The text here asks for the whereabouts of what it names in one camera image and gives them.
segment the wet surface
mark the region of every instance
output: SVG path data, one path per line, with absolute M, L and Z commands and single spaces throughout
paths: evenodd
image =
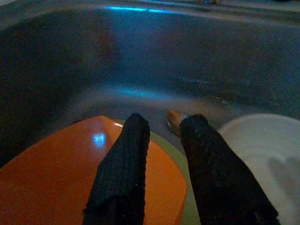
M 46 11 L 0 31 L 0 165 L 96 115 L 140 113 L 181 152 L 170 109 L 215 128 L 254 112 L 300 117 L 297 20 L 124 3 Z

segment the white plate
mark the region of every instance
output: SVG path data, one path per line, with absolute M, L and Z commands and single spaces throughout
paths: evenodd
M 254 114 L 230 121 L 219 133 L 250 168 L 281 225 L 300 225 L 300 121 Z

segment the sink basin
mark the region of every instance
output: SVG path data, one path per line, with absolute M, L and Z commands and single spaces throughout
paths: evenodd
M 181 3 L 16 1 L 0 8 L 0 166 L 96 115 L 174 109 L 215 128 L 250 113 L 299 119 L 300 18 Z

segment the orange plate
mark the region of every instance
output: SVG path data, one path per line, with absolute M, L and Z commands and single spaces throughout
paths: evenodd
M 0 170 L 0 224 L 80 225 L 99 163 L 122 126 L 104 117 L 73 124 L 39 141 Z M 187 184 L 150 141 L 145 225 L 179 225 Z

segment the dish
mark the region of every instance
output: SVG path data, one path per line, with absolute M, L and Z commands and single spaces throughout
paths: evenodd
M 185 158 L 182 153 L 180 153 L 173 145 L 171 145 L 159 135 L 150 132 L 150 138 L 169 154 L 176 165 L 180 168 L 184 178 L 186 179 L 187 197 L 182 213 L 181 225 L 200 225 L 198 209 L 188 172 L 187 158 Z
M 0 170 L 0 224 L 82 224 L 98 165 L 120 132 L 107 117 L 90 118 L 11 160 Z M 144 224 L 180 224 L 187 188 L 172 158 L 151 141 Z
M 219 133 L 250 168 L 280 223 L 300 224 L 300 121 L 253 114 L 230 121 Z

